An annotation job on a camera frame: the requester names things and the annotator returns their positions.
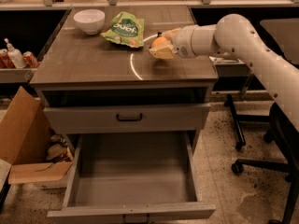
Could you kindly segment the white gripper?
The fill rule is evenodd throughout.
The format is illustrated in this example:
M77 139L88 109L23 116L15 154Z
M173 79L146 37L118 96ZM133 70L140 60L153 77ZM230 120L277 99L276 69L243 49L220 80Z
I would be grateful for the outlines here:
M151 47L149 53L157 59L169 60L174 58L173 46L182 58L193 58L196 54L192 49L192 34L196 28L196 25L185 26L183 28L176 28L167 30L161 33L161 37L166 38L169 41L163 44Z

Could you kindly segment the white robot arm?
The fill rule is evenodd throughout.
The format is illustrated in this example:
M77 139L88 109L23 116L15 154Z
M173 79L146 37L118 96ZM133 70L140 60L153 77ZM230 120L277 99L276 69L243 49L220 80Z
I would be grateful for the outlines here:
M241 60L299 130L299 70L268 48L245 17L229 14L215 25L168 30L149 53L157 59L227 55Z

